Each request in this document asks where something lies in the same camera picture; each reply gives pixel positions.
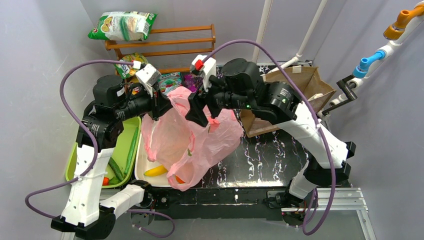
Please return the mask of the orange fruit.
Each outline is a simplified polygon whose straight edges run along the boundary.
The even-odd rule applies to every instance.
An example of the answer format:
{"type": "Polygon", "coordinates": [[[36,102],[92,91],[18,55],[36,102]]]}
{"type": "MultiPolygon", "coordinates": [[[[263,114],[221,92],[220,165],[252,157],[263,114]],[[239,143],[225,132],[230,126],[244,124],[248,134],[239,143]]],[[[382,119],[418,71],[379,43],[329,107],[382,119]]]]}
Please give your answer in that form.
{"type": "Polygon", "coordinates": [[[185,182],[181,179],[181,178],[179,178],[178,176],[175,176],[175,179],[176,179],[176,181],[179,183],[179,184],[184,184],[185,182]]]}

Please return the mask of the pink plastic grocery bag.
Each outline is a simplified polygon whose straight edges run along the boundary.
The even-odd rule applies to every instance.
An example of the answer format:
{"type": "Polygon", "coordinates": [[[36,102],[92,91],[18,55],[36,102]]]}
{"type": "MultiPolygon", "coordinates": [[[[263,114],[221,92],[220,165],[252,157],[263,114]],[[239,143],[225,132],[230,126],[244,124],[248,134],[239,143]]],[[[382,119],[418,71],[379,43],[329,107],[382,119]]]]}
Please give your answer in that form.
{"type": "Polygon", "coordinates": [[[170,91],[167,97],[172,109],[156,121],[161,120],[169,126],[165,135],[171,138],[178,150],[176,157],[172,158],[167,176],[169,185],[180,191],[195,186],[210,168],[233,153],[244,134],[235,113],[229,109],[223,109],[217,118],[211,118],[210,111],[204,108],[208,119],[206,127],[186,120],[190,94],[191,91],[183,86],[170,91]],[[185,183],[179,184],[175,176],[185,183]]]}

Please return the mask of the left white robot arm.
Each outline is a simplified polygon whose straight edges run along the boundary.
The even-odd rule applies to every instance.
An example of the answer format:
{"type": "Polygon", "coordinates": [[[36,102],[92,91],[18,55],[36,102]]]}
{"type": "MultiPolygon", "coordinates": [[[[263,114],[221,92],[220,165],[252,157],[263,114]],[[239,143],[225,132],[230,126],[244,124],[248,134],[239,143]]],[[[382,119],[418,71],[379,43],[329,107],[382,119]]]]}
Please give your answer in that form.
{"type": "Polygon", "coordinates": [[[73,233],[83,240],[103,240],[112,232],[117,218],[144,199],[138,184],[126,186],[101,200],[103,180],[125,120],[148,115],[157,119],[171,108],[155,77],[138,81],[137,95],[126,90],[117,75],[100,77],[92,92],[94,100],[78,121],[77,162],[64,210],[51,220],[51,228],[73,233]]]}

